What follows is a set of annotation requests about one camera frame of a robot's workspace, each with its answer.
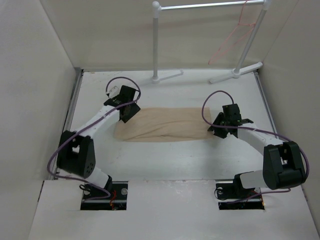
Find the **beige trousers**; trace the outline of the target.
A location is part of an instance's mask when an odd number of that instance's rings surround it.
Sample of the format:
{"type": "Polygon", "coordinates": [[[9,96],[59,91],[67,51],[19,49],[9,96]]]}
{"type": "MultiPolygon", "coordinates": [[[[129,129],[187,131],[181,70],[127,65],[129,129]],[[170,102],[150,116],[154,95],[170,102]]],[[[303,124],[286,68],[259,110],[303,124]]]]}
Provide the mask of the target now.
{"type": "Polygon", "coordinates": [[[116,124],[114,137],[125,142],[165,143],[213,138],[200,107],[141,109],[128,122],[116,124]]]}

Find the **pink wire hanger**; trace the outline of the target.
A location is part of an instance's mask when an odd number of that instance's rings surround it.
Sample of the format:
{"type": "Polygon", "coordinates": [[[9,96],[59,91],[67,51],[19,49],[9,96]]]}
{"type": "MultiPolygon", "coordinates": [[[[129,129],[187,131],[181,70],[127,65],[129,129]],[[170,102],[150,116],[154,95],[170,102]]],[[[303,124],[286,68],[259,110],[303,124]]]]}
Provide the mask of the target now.
{"type": "Polygon", "coordinates": [[[243,21],[243,16],[244,16],[247,2],[248,0],[246,0],[242,5],[238,22],[235,28],[230,32],[227,38],[219,46],[217,51],[208,60],[209,66],[217,62],[227,53],[229,53],[238,43],[244,40],[253,31],[254,27],[256,26],[257,21],[255,22],[243,21]]]}

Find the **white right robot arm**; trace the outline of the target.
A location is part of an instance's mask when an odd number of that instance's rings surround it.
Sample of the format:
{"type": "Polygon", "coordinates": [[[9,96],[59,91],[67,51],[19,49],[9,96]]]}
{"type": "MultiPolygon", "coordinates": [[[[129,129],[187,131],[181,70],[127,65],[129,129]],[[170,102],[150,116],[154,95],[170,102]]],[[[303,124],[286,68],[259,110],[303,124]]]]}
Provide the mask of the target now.
{"type": "Polygon", "coordinates": [[[270,190],[297,187],[307,180],[307,172],[298,144],[276,138],[274,132],[260,130],[248,118],[243,119],[236,103],[224,105],[208,131],[225,139],[233,135],[262,155],[262,169],[237,174],[232,185],[238,198],[245,197],[252,188],[270,190]]]}

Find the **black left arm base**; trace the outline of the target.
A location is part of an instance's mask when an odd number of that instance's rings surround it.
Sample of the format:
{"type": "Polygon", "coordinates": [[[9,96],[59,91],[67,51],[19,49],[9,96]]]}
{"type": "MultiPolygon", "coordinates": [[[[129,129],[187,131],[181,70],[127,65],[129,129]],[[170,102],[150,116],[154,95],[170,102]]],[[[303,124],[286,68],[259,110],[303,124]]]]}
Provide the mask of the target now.
{"type": "Polygon", "coordinates": [[[83,192],[80,204],[82,211],[125,211],[127,209],[129,191],[127,181],[113,181],[107,190],[109,194],[87,183],[80,184],[79,188],[83,192]]]}

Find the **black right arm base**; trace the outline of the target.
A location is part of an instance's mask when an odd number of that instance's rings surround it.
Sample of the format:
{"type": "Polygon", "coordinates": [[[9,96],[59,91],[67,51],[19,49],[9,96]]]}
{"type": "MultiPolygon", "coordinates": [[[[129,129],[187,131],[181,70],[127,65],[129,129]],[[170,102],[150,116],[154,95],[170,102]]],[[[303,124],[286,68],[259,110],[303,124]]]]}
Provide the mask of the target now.
{"type": "Polygon", "coordinates": [[[264,210],[260,193],[259,188],[244,188],[240,174],[215,182],[214,196],[218,199],[219,210],[264,210]]]}

